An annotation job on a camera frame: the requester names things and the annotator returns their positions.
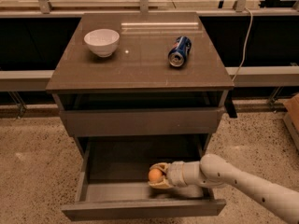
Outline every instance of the concrete floor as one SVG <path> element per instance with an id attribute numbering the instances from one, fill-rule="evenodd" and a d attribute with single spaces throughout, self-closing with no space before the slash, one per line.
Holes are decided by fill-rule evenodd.
<path id="1" fill-rule="evenodd" d="M 22 119 L 0 106 L 0 223 L 70 223 L 60 211 L 73 203 L 82 159 L 52 109 L 30 108 Z M 283 112 L 223 116 L 208 152 L 254 175 L 299 191 L 299 155 Z M 217 217 L 112 220 L 80 223 L 283 223 L 240 191 L 214 189 L 227 205 Z"/>

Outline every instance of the blue can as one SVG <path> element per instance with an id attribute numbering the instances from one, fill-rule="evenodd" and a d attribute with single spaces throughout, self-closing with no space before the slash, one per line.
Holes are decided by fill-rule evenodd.
<path id="1" fill-rule="evenodd" d="M 191 46 L 192 42 L 187 36 L 178 37 L 173 48 L 168 53 L 169 63 L 174 67 L 181 67 L 185 64 Z"/>

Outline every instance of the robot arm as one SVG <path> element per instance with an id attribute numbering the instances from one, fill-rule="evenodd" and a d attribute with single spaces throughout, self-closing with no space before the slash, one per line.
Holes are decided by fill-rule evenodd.
<path id="1" fill-rule="evenodd" d="M 149 180 L 153 188 L 169 189 L 188 185 L 221 188 L 229 184 L 284 221 L 299 223 L 299 192 L 242 172 L 217 155 L 207 154 L 200 161 L 193 162 L 157 163 L 150 167 L 150 171 L 154 169 L 161 170 L 163 175 Z"/>

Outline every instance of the drawer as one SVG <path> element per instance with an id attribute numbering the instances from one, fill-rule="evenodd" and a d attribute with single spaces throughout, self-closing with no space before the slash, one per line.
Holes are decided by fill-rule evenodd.
<path id="1" fill-rule="evenodd" d="M 70 136 L 159 135 L 216 132 L 223 108 L 62 111 Z"/>
<path id="2" fill-rule="evenodd" d="M 146 217 L 216 216 L 225 200 L 196 186 L 152 189 L 153 163 L 200 160 L 192 135 L 90 138 L 74 204 L 62 210 L 73 221 Z"/>

